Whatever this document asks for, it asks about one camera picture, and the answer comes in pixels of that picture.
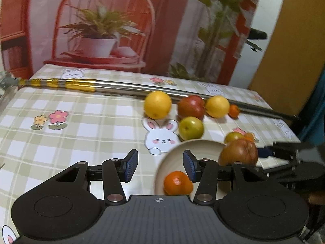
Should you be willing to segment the orange tangerine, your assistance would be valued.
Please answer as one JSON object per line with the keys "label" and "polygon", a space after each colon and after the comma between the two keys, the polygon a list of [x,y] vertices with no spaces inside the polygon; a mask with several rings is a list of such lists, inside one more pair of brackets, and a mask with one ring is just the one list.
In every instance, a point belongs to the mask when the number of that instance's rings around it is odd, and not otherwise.
{"label": "orange tangerine", "polygon": [[164,179],[164,191],[169,196],[190,195],[193,184],[182,171],[173,171]]}

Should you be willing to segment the small green fruit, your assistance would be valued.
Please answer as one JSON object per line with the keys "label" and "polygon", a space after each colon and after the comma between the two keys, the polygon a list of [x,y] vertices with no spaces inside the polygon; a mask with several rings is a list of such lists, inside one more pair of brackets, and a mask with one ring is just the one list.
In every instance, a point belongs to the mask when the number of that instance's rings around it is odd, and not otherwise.
{"label": "small green fruit", "polygon": [[232,141],[238,140],[238,139],[244,139],[245,136],[239,132],[229,132],[225,138],[224,138],[224,143],[228,144]]}

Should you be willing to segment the green yellow apple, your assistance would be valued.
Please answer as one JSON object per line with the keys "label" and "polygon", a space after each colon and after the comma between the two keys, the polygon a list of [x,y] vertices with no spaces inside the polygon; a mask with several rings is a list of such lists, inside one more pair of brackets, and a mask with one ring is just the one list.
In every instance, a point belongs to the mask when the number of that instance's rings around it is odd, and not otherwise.
{"label": "green yellow apple", "polygon": [[204,124],[196,117],[185,117],[179,124],[179,135],[184,141],[200,139],[204,134]]}

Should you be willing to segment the small tangerine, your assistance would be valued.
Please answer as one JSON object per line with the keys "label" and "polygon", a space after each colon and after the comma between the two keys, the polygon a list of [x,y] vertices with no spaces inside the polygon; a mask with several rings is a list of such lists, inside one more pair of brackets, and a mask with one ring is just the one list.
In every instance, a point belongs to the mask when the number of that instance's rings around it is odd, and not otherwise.
{"label": "small tangerine", "polygon": [[238,118],[239,114],[240,114],[240,109],[238,108],[238,106],[234,104],[230,105],[228,115],[231,118],[236,119]]}

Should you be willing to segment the beige ceramic plate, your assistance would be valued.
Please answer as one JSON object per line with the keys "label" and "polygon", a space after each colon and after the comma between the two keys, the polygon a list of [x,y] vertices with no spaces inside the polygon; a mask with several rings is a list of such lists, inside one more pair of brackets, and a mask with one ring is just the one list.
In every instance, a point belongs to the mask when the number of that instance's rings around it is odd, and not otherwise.
{"label": "beige ceramic plate", "polygon": [[186,172],[183,167],[183,152],[190,150],[197,159],[208,158],[217,161],[224,144],[204,139],[193,139],[180,143],[166,153],[155,174],[154,194],[165,195],[164,179],[173,171]]}

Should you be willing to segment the yellow lemon right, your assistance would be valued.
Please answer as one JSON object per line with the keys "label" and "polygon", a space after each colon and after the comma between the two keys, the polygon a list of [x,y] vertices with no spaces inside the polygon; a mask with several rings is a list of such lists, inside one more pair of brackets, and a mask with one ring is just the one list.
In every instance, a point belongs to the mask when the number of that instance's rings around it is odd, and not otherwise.
{"label": "yellow lemon right", "polygon": [[222,118],[228,114],[230,108],[229,101],[221,96],[213,96],[206,102],[206,112],[213,118]]}

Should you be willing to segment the large yellow lemon left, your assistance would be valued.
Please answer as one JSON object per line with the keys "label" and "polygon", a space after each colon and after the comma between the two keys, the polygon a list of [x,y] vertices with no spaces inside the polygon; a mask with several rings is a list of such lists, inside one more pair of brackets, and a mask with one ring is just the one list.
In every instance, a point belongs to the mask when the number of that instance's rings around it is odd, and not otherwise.
{"label": "large yellow lemon left", "polygon": [[144,100],[144,112],[154,120],[165,118],[169,114],[171,106],[171,98],[163,91],[151,92]]}

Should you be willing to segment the checkered bunny tablecloth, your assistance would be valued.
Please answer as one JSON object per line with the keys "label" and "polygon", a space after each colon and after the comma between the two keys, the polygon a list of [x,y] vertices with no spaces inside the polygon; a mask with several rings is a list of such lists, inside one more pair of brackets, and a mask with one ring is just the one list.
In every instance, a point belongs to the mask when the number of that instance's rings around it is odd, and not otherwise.
{"label": "checkered bunny tablecloth", "polygon": [[[147,74],[99,69],[76,69],[44,65],[33,78],[91,78],[103,81],[162,86],[193,94],[223,95],[271,108],[255,91],[209,83],[154,77]],[[1,243],[11,243],[17,231],[11,206],[23,193],[79,161],[101,165],[110,158],[124,158],[139,151],[139,163],[130,183],[130,194],[154,194],[154,175],[162,160],[144,146],[147,133],[142,125],[143,101],[42,88],[22,88],[1,113]],[[251,132],[257,147],[275,141],[299,142],[282,120],[245,115],[238,119],[204,117],[203,139],[222,142],[230,131]]]}

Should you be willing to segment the telescopic metal rake pole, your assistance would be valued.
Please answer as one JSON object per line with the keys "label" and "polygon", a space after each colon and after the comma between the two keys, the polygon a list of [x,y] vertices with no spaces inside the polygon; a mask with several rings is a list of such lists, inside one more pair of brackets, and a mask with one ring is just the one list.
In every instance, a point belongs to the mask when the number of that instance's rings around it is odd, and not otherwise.
{"label": "telescopic metal rake pole", "polygon": [[[108,93],[115,95],[127,95],[135,97],[146,97],[149,93],[155,91],[165,92],[173,101],[179,101],[182,98],[192,95],[189,91],[167,89],[158,86],[140,85],[135,83],[112,82],[97,79],[22,79],[12,77],[9,73],[1,75],[1,88],[6,89],[10,86],[17,87],[34,87],[34,88],[53,88],[76,90],[87,93]],[[244,103],[237,100],[229,100],[232,105],[238,106],[242,113],[255,116],[269,117],[281,120],[297,120],[296,115],[288,115],[265,107]]]}

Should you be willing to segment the yellow brown board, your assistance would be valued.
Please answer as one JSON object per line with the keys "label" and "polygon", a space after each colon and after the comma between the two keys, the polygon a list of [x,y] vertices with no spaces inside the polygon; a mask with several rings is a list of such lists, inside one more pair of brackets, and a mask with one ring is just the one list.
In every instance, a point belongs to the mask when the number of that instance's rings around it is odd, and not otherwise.
{"label": "yellow brown board", "polygon": [[324,0],[284,0],[249,88],[273,109],[298,115],[324,66]]}

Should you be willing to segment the black stand behind backdrop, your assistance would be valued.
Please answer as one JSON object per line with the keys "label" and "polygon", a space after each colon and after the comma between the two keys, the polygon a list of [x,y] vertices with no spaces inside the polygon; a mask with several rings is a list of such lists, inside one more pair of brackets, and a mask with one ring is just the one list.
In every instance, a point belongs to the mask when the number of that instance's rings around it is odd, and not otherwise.
{"label": "black stand behind backdrop", "polygon": [[254,52],[262,51],[262,48],[253,43],[252,40],[266,40],[267,38],[268,35],[266,32],[251,28],[246,40],[246,44],[249,45],[251,50]]}

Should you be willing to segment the printed room backdrop cloth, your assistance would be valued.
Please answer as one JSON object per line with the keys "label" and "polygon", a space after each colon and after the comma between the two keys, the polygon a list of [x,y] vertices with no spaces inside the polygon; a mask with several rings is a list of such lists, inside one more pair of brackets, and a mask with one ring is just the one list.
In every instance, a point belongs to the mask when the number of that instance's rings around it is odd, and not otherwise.
{"label": "printed room backdrop cloth", "polygon": [[258,0],[1,0],[1,69],[42,65],[227,85]]}

